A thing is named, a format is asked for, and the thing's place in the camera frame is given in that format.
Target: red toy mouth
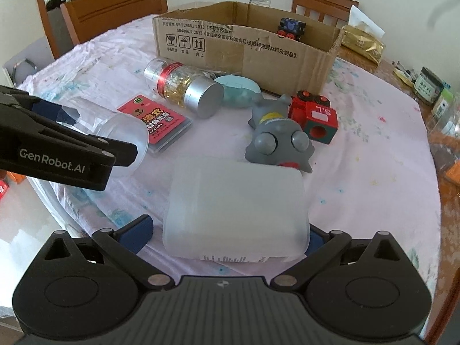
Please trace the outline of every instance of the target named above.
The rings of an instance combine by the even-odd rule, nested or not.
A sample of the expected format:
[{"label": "red toy mouth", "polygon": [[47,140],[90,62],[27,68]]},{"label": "red toy mouth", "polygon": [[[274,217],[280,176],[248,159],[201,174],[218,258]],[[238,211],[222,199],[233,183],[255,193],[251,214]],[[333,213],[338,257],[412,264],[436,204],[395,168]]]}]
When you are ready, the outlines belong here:
[{"label": "red toy mouth", "polygon": [[298,163],[296,162],[283,162],[283,163],[280,163],[278,166],[292,167],[294,169],[298,169]]}]

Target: tissue pack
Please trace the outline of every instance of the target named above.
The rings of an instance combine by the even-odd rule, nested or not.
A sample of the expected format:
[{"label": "tissue pack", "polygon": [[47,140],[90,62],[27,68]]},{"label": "tissue pack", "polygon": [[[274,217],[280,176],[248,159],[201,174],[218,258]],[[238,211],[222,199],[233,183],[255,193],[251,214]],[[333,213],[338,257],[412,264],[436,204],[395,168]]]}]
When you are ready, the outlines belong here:
[{"label": "tissue pack", "polygon": [[382,60],[385,44],[370,34],[352,26],[342,28],[342,45],[361,54],[377,65]]}]

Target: bulging eye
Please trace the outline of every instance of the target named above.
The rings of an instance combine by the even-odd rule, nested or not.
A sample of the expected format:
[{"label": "bulging eye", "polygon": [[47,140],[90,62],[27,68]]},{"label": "bulging eye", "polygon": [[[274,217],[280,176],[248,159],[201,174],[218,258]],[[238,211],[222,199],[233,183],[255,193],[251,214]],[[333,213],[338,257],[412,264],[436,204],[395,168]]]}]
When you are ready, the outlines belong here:
[{"label": "bulging eye", "polygon": [[295,131],[291,136],[292,145],[299,152],[304,152],[310,145],[308,135],[303,131]]},{"label": "bulging eye", "polygon": [[277,148],[277,140],[271,133],[262,132],[257,135],[254,146],[259,153],[269,155]]}]

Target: silver lid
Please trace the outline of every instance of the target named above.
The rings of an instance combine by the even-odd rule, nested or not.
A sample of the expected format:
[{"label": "silver lid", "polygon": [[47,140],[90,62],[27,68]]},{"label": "silver lid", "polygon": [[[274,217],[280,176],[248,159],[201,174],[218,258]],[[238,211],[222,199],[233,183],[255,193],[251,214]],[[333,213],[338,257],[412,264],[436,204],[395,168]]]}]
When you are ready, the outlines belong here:
[{"label": "silver lid", "polygon": [[205,76],[196,78],[185,92],[183,102],[200,118],[209,118],[220,108],[224,87]]}]

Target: gray toy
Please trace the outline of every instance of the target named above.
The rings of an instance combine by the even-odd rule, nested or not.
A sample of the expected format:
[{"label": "gray toy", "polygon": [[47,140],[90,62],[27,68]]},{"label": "gray toy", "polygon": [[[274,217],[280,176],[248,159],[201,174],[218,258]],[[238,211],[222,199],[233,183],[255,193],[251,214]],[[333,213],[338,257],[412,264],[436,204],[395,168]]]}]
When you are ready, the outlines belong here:
[{"label": "gray toy", "polygon": [[295,167],[311,173],[308,160],[315,148],[298,123],[288,118],[291,97],[265,100],[257,94],[252,101],[249,125],[255,129],[244,157],[253,163]]}]

